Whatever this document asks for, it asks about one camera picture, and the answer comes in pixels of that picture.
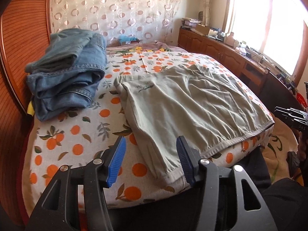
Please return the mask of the person's right hand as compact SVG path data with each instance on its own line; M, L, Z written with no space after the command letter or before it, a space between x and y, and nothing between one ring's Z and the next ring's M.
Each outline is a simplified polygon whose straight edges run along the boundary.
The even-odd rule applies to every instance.
M299 132L297 156L300 161L305 161L307 157L307 134L302 132Z

